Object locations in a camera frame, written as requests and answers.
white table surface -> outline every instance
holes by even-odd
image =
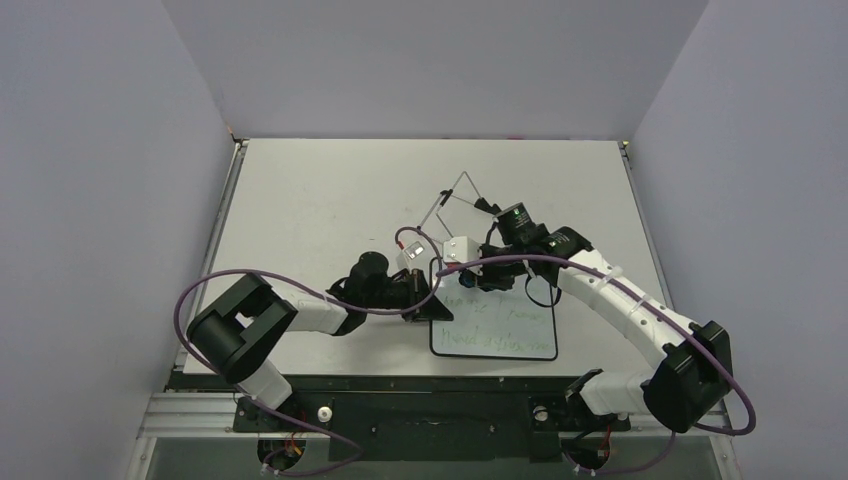
[[[365,251],[381,252],[394,265],[395,230],[419,222],[463,170],[490,202],[523,201],[551,231],[574,228],[647,293],[663,298],[615,142],[251,139],[212,271],[260,268],[323,290],[347,276]],[[485,235],[456,231],[461,228],[453,233]],[[204,304],[235,280],[210,282]],[[427,324],[378,316],[343,337],[286,333],[270,358],[284,374],[312,375],[574,376],[592,368],[648,368],[582,303],[564,295],[556,308],[554,361],[437,357]],[[193,358],[184,371],[211,373]]]

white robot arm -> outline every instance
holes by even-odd
[[[505,247],[481,245],[467,237],[444,243],[448,264],[465,267],[460,284],[506,290],[517,275],[542,276],[595,310],[651,367],[636,373],[593,370],[566,392],[570,405],[588,408],[596,416],[651,414],[682,433],[730,391],[726,379],[678,331],[694,337],[732,372],[729,336],[720,325],[710,322],[702,327],[652,299],[580,234],[568,227],[548,233],[544,224],[532,222],[523,204],[501,211],[495,219]],[[551,257],[572,266],[540,260]],[[663,318],[653,311],[661,312]]]

white wall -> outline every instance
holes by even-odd
[[[0,478],[122,478],[232,142],[158,0],[0,12]]]
[[[242,137],[630,138],[706,0],[163,0]]]
[[[713,0],[632,143],[676,305],[727,327],[758,407],[746,478],[846,475],[846,25],[844,0]]]

gray wall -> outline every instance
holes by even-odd
[[[158,0],[0,11],[0,478],[122,478],[232,142]]]
[[[632,143],[674,300],[728,328],[758,407],[746,478],[846,475],[846,25],[844,0],[713,0]]]
[[[706,0],[164,0],[242,137],[630,138]]]

screw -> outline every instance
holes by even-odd
[[[318,420],[322,423],[327,423],[333,418],[333,410],[330,407],[321,407],[318,409]]]
[[[545,410],[545,407],[536,407],[533,409],[533,418],[537,422],[545,422],[548,420],[548,411]]]

